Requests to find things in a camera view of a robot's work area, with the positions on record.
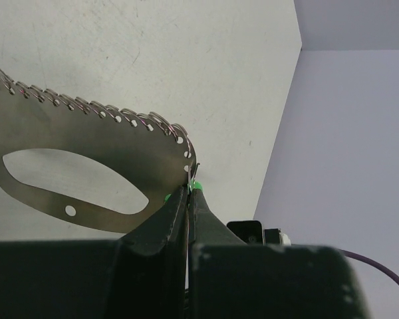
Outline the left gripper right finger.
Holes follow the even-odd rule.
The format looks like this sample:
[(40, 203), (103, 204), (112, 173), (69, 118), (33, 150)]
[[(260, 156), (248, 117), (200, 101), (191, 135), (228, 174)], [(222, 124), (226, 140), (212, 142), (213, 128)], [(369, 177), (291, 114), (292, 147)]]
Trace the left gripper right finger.
[(231, 257), (245, 246), (209, 208), (203, 190), (190, 195), (188, 235), (188, 314), (229, 318), (236, 273)]

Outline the green key tag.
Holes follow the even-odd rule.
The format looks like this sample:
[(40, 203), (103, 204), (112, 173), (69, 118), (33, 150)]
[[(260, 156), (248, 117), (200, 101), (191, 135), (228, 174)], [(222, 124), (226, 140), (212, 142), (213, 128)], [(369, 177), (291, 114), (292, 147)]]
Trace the green key tag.
[[(188, 190), (190, 192), (192, 192), (195, 189), (199, 189), (199, 190), (203, 191), (203, 186), (199, 181), (191, 180), (188, 185)], [(166, 203), (171, 196), (172, 196), (172, 194), (167, 194), (167, 196), (165, 196), (165, 198), (164, 198), (164, 203)]]

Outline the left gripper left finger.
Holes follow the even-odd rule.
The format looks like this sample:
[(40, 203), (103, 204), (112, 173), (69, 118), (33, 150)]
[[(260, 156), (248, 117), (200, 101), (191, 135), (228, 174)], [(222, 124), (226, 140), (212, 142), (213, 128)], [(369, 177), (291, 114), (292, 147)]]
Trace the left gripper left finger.
[(188, 190), (118, 242), (115, 318), (183, 318), (188, 249)]

